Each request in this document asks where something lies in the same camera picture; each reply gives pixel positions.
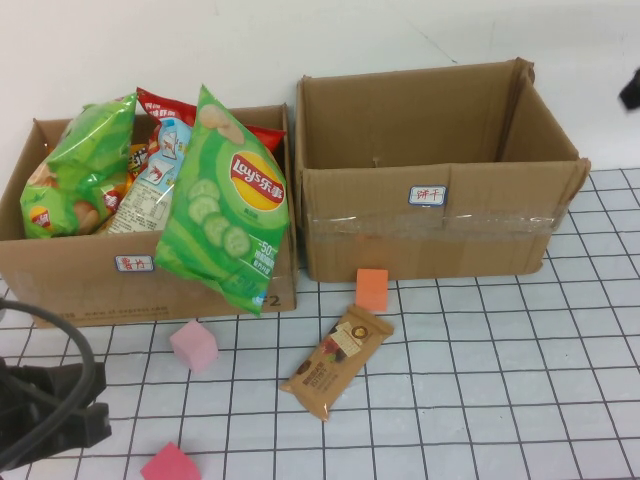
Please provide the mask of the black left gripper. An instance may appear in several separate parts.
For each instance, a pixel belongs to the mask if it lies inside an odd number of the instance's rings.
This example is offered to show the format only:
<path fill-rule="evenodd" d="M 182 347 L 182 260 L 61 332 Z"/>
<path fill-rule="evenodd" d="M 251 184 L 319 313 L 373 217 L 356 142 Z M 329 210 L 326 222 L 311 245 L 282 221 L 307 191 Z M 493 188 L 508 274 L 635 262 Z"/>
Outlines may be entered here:
<path fill-rule="evenodd" d="M 1 451 L 6 452 L 31 433 L 69 396 L 82 373 L 80 364 L 54 367 L 10 366 L 1 363 Z M 61 454 L 91 448 L 111 435 L 109 407 L 97 398 L 106 389 L 105 366 L 95 364 L 94 379 L 79 405 L 54 429 L 40 433 L 18 453 L 1 463 L 1 470 Z"/>

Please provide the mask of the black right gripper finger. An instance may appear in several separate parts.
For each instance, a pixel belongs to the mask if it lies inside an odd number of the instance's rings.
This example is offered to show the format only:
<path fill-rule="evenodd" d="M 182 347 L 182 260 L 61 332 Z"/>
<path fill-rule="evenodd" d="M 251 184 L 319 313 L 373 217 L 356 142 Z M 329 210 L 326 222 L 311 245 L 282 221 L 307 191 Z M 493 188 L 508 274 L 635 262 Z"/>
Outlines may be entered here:
<path fill-rule="evenodd" d="M 631 80 L 620 91 L 619 100 L 625 109 L 640 108 L 640 70 L 637 69 Z"/>

